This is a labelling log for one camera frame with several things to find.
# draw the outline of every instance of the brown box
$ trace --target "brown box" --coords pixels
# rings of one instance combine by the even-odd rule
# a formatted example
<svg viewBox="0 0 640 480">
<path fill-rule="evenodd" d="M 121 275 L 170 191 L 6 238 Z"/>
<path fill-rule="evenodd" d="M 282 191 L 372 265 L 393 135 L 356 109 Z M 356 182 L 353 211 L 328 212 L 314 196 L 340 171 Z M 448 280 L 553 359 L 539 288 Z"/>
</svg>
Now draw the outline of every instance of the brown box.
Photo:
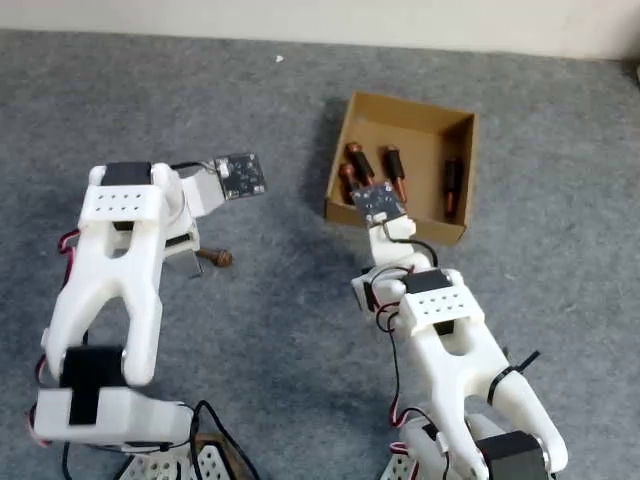
<svg viewBox="0 0 640 480">
<path fill-rule="evenodd" d="M 416 222 L 416 237 L 443 245 L 457 243 L 470 221 L 473 197 L 477 117 L 472 113 L 409 102 L 365 92 L 355 92 L 342 124 L 325 201 L 328 220 L 364 225 L 353 205 L 345 203 L 338 169 L 347 162 L 345 145 L 362 144 L 375 181 L 387 180 L 382 168 L 382 148 L 400 150 L 405 171 L 407 211 Z M 458 157 L 464 178 L 455 216 L 445 216 L 444 163 Z"/>
</svg>

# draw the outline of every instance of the red wire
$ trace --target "red wire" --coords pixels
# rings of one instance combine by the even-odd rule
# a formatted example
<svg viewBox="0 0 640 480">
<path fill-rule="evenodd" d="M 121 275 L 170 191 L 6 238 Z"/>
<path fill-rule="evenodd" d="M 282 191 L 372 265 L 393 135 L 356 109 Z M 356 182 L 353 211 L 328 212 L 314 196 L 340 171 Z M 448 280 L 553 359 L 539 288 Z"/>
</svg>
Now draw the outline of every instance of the red wire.
<svg viewBox="0 0 640 480">
<path fill-rule="evenodd" d="M 69 281 L 69 277 L 71 276 L 71 270 L 73 269 L 73 261 L 75 260 L 75 256 L 76 256 L 75 247 L 68 246 L 67 242 L 72 238 L 77 237 L 78 235 L 80 235 L 80 230 L 75 228 L 71 230 L 69 233 L 65 233 L 62 237 L 60 237 L 60 240 L 58 240 L 58 253 L 60 253 L 60 255 L 69 255 L 69 259 L 67 261 L 67 268 L 65 269 L 65 272 L 64 272 L 64 280 L 62 281 L 63 288 Z M 46 355 L 42 355 L 38 360 L 38 363 L 36 363 L 36 368 L 35 368 L 36 380 L 38 381 L 39 385 L 42 385 L 42 373 L 44 371 L 44 367 L 46 363 L 47 363 Z M 49 440 L 44 440 L 38 437 L 35 431 L 35 412 L 36 412 L 37 405 L 38 405 L 37 402 L 34 403 L 33 406 L 25 413 L 27 430 L 29 430 L 29 434 L 31 435 L 31 438 L 33 438 L 33 440 L 38 445 L 40 445 L 41 447 L 48 447 L 49 445 L 51 445 L 51 442 Z"/>
<path fill-rule="evenodd" d="M 64 272 L 64 280 L 62 281 L 62 286 L 64 287 L 69 281 L 69 277 L 71 276 L 71 270 L 73 269 L 73 261 L 76 256 L 75 247 L 70 247 L 67 245 L 67 242 L 74 237 L 80 235 L 80 230 L 77 228 L 71 230 L 69 233 L 65 233 L 60 240 L 58 241 L 58 252 L 60 255 L 69 255 L 69 260 L 67 261 L 67 268 Z"/>
<path fill-rule="evenodd" d="M 416 462 L 413 464 L 413 467 L 411 468 L 411 476 L 409 477 L 409 480 L 416 480 L 416 478 L 418 478 L 419 470 L 420 470 L 420 464 L 416 460 Z"/>
</svg>

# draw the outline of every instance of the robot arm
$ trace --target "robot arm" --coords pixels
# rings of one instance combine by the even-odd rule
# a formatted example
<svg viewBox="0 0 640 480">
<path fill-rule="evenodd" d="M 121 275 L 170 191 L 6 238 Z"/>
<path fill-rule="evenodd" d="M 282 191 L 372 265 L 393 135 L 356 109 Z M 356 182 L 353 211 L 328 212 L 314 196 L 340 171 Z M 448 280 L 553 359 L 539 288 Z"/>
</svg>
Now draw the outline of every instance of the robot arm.
<svg viewBox="0 0 640 480">
<path fill-rule="evenodd" d="M 42 346 L 58 388 L 41 388 L 34 429 L 42 438 L 122 450 L 184 443 L 192 411 L 148 398 L 131 387 L 154 375 L 166 258 L 200 248 L 196 218 L 227 199 L 263 193 L 253 155 L 203 163 L 180 178 L 158 163 L 94 167 L 78 222 L 79 240 Z M 122 297 L 129 329 L 122 345 L 83 345 L 105 303 Z"/>
<path fill-rule="evenodd" d="M 499 478 L 468 426 L 464 401 L 471 395 L 488 399 L 516 429 L 538 441 L 544 478 L 547 472 L 563 470 L 568 455 L 562 437 L 527 380 L 517 370 L 508 370 L 509 362 L 462 275 L 434 267 L 411 244 L 401 243 L 415 233 L 415 224 L 401 207 L 390 210 L 369 201 L 363 213 L 365 218 L 368 215 L 375 267 L 352 280 L 352 286 L 360 307 L 372 318 L 380 306 L 397 305 L 395 331 L 409 338 L 430 392 L 430 415 L 448 449 L 453 470 L 460 478 Z M 421 433 L 421 438 L 428 439 Z M 409 451 L 419 458 L 423 448 L 418 437 L 405 437 Z"/>
</svg>

